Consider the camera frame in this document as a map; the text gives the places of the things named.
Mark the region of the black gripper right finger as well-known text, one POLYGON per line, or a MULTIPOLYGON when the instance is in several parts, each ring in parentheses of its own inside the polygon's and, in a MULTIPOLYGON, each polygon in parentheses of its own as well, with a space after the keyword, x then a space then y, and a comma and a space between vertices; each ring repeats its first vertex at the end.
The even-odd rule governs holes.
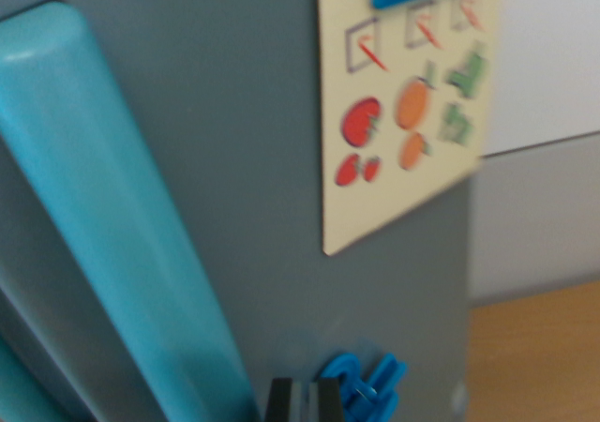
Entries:
POLYGON ((344 422, 344 412, 337 378, 321 378, 318 382, 318 421, 344 422))

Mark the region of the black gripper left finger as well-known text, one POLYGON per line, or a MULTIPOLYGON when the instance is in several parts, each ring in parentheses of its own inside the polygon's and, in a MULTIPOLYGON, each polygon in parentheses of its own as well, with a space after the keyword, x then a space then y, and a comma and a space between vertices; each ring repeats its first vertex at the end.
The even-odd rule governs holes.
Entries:
POLYGON ((270 386, 264 421, 289 422, 292 414, 292 399, 293 379, 273 379, 270 386))

